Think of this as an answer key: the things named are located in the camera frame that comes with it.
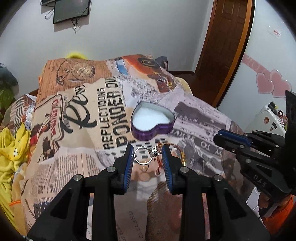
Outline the right hand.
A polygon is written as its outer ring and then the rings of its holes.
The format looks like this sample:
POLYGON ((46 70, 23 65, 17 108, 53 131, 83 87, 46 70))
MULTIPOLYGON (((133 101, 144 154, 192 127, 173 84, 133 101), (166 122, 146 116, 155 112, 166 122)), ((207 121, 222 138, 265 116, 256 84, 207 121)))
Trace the right hand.
POLYGON ((260 193, 258 199, 258 206, 259 206, 259 217, 260 218, 267 218, 270 217, 273 212, 281 206, 280 202, 274 202, 273 199, 269 198, 263 192, 260 193))

